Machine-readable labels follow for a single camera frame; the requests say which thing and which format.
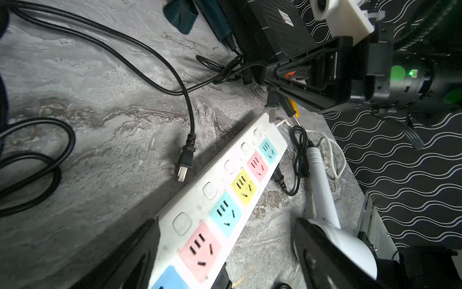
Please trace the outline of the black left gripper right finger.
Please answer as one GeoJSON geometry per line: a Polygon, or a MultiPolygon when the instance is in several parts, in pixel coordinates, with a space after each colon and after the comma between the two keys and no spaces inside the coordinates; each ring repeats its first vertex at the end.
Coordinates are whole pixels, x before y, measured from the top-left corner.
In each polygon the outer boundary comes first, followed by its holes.
{"type": "Polygon", "coordinates": [[[328,289],[329,280],[339,289],[382,288],[306,219],[296,220],[293,238],[308,288],[328,289]]]}

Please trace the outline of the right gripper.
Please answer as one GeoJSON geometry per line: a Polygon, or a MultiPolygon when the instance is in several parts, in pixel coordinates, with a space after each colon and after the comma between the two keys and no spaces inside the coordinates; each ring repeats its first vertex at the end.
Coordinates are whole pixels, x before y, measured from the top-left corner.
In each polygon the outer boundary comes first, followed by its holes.
{"type": "Polygon", "coordinates": [[[305,53],[272,63],[263,81],[312,112],[341,112],[368,105],[387,107],[393,44],[367,37],[335,37],[305,53]]]}

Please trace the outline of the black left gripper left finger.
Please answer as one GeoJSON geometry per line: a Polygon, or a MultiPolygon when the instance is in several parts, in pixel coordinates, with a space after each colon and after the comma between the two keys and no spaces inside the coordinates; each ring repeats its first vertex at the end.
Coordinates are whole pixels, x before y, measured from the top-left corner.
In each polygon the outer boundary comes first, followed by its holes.
{"type": "Polygon", "coordinates": [[[160,243],[157,219],[145,221],[73,289],[146,289],[160,243]]]}

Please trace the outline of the white multicolour power strip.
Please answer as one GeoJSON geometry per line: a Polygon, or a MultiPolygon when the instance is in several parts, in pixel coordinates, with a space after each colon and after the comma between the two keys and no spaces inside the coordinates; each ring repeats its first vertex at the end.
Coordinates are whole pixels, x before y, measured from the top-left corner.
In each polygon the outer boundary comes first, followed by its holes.
{"type": "Polygon", "coordinates": [[[262,113],[158,213],[151,289],[210,289],[288,144],[262,113]]]}

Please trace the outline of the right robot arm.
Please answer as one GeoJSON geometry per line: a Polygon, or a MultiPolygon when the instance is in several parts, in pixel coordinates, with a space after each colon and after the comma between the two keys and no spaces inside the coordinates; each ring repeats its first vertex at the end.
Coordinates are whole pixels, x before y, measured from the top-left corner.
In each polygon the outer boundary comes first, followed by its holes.
{"type": "Polygon", "coordinates": [[[269,64],[262,80],[306,109],[328,114],[369,107],[404,110],[432,124],[462,107],[462,4],[424,1],[399,36],[379,6],[312,1],[331,38],[269,64]]]}

